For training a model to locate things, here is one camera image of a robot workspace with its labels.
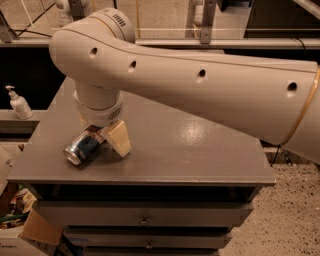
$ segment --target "floor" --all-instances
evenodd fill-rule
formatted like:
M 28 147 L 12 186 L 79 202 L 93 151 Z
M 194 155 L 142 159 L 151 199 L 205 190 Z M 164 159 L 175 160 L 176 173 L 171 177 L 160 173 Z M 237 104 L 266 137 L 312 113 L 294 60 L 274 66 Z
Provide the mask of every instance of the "floor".
M 31 19 L 39 16 L 44 6 L 47 8 L 53 3 L 53 0 L 42 0 L 43 4 L 39 1 L 24 1 Z M 13 27 L 20 29 L 30 23 L 22 2 L 0 0 L 0 7 L 9 17 L 8 20 Z M 91 10 L 112 6 L 111 0 L 90 3 Z M 125 10 L 136 29 L 136 35 L 141 38 L 183 38 L 187 7 L 188 0 L 118 0 L 118 8 Z M 158 11 L 161 8 L 172 13 L 170 19 L 166 18 L 166 12 Z M 221 29 L 217 29 L 214 36 L 241 37 L 247 19 L 245 11 L 236 13 L 231 10 L 226 14 L 218 13 L 217 16 L 222 18 L 215 26 Z M 58 17 L 59 10 L 53 6 L 46 16 L 38 19 L 29 29 L 52 34 L 59 29 Z M 265 148 L 270 162 L 275 156 L 275 150 L 273 147 Z M 221 250 L 222 256 L 320 255 L 320 168 L 296 155 L 291 154 L 290 157 L 292 164 L 288 165 L 283 155 L 278 155 L 272 167 L 277 184 L 261 190 L 253 202 L 255 210 L 240 228 L 233 229 L 234 238 Z

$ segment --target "white spray bottle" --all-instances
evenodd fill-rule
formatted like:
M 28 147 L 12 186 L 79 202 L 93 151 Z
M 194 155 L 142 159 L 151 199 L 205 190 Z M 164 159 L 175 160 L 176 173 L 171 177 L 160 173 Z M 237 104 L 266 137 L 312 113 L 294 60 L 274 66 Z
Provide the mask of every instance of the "white spray bottle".
M 13 91 L 14 86 L 7 85 L 6 89 L 9 91 L 9 96 L 11 98 L 10 105 L 13 110 L 16 111 L 20 119 L 28 119 L 32 117 L 33 112 L 29 107 L 28 102 L 25 98 L 19 96 L 15 91 Z

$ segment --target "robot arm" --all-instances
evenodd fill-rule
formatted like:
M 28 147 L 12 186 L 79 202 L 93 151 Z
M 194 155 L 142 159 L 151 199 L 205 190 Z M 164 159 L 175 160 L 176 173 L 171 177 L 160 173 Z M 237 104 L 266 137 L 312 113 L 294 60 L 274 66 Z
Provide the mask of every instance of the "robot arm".
M 50 42 L 54 64 L 75 80 L 82 118 L 107 126 L 125 90 L 201 116 L 320 163 L 320 71 L 306 61 L 140 47 L 121 12 L 104 9 Z

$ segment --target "silver can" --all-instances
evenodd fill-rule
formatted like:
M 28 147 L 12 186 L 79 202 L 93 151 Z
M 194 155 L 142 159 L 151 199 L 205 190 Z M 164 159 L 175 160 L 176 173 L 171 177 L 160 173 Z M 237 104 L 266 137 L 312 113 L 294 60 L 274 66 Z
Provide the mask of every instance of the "silver can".
M 63 150 L 64 155 L 74 165 L 80 165 L 96 150 L 105 138 L 99 133 L 101 128 L 90 125 L 78 138 Z

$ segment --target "drawer knob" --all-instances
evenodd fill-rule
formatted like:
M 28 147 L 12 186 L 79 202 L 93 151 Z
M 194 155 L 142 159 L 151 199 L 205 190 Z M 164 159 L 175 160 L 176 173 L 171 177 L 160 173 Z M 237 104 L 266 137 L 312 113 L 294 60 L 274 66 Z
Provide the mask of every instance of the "drawer knob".
M 150 222 L 147 219 L 147 216 L 143 216 L 142 221 L 140 221 L 141 226 L 149 226 Z
M 145 247 L 146 249 L 153 249 L 153 246 L 151 244 L 151 241 L 148 241 L 148 244 Z

